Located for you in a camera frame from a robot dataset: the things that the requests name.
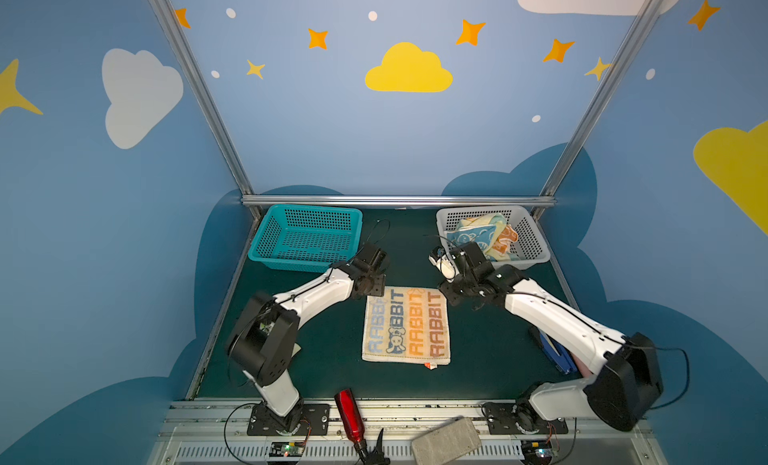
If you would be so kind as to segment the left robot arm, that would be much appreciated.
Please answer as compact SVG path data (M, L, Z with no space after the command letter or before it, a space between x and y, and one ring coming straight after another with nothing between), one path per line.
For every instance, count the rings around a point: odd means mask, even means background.
M348 299L384 295L388 256L365 244L350 259L293 290L251 296L226 342L226 353L262 397L259 412L279 433L300 426L303 400L288 372L300 328Z

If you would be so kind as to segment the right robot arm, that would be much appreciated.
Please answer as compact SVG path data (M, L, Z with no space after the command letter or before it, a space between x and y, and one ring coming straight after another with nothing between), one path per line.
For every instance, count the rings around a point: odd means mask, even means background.
M587 317L514 266L494 266L474 242L436 247L429 260L444 277L439 290L450 305L476 299L500 307L537 327L590 371L587 378L534 385L516 399L512 417L522 433L566 418L599 419L629 432L661 396L656 347L645 335L627 336Z

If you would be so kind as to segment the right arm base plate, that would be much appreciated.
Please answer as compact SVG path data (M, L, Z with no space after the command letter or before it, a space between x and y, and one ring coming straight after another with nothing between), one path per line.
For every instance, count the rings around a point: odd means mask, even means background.
M560 435L569 432L563 419L546 421L527 404L485 402L481 412L491 435Z

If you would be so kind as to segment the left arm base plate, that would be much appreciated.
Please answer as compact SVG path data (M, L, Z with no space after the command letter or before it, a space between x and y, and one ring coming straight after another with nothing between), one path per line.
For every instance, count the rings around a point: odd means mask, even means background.
M251 412L248 436L325 436L328 433L330 406L305 405L300 400L286 416L279 416L267 405L258 404Z

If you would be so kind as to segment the blue bunny pattern towel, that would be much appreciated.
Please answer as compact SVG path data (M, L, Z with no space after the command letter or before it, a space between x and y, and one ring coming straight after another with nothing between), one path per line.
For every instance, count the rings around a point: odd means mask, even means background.
M502 230L503 228L496 224L459 227L448 232L447 239L455 245L474 242L488 259L503 261L507 259L506 254L493 248Z

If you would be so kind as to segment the cream RABBIT lettered towel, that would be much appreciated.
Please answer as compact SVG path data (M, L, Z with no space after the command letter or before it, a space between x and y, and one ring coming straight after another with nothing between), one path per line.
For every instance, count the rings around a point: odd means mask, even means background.
M424 365L451 362L447 301L436 289L390 287L366 302L362 359Z

